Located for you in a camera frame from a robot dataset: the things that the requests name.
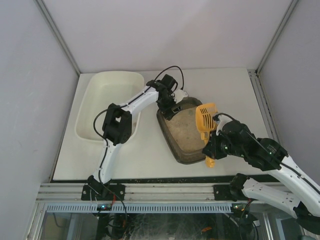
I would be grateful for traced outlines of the dark brown litter box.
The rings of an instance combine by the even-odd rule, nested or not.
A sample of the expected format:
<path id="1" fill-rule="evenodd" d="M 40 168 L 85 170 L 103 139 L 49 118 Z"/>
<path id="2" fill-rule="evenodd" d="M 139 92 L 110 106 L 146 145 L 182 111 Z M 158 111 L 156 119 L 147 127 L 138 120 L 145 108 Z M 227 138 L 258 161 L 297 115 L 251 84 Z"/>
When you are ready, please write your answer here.
<path id="1" fill-rule="evenodd" d="M 164 118 L 160 110 L 156 118 L 164 139 L 175 160 L 184 165 L 191 165 L 205 160 L 202 149 L 204 141 L 196 127 L 195 111 L 202 102 L 195 97 L 187 97 L 177 104 L 181 111 L 171 120 Z"/>

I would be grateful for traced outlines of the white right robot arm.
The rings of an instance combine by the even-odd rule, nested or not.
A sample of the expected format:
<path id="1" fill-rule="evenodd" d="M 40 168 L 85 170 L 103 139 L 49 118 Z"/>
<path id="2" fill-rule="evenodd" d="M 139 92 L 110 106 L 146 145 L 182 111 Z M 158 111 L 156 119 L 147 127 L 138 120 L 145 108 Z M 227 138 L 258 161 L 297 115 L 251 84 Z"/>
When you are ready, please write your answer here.
<path id="1" fill-rule="evenodd" d="M 238 173 L 229 185 L 233 197 L 263 201 L 295 218 L 303 228 L 314 231 L 320 224 L 320 186 L 295 163 L 288 151 L 271 138 L 255 137 L 245 124 L 226 114 L 218 114 L 212 121 L 215 128 L 200 133 L 205 141 L 202 153 L 206 157 L 242 158 L 289 189 L 289 192 L 276 190 Z"/>

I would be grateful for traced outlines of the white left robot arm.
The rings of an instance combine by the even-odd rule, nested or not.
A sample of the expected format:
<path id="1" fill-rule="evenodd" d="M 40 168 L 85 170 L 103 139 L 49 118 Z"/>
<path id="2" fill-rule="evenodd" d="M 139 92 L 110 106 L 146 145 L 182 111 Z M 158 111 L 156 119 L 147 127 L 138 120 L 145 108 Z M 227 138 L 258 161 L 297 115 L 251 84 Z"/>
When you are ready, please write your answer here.
<path id="1" fill-rule="evenodd" d="M 166 74 L 160 80 L 150 80 L 145 87 L 130 100 L 111 103 L 102 112 L 105 117 L 102 124 L 103 151 L 98 166 L 91 176 L 100 184 L 107 184 L 113 176 L 113 165 L 121 147 L 132 135 L 133 118 L 149 105 L 156 103 L 164 118 L 171 120 L 177 113 L 175 109 L 188 97 L 183 88 L 173 89 L 177 81 Z"/>

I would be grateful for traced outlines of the yellow litter scoop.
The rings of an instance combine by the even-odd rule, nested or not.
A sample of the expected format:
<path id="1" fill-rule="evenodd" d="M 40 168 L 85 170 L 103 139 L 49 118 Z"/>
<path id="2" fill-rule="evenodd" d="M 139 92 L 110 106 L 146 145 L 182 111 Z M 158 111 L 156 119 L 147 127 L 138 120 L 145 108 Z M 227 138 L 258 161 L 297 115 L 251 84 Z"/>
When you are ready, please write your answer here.
<path id="1" fill-rule="evenodd" d="M 218 110 L 215 103 L 205 103 L 197 106 L 195 109 L 196 128 L 205 146 L 208 142 L 213 144 L 211 133 L 217 129 L 217 124 L 213 120 L 213 116 L 217 112 Z M 205 156 L 205 164 L 208 168 L 213 168 L 215 166 L 215 159 Z"/>

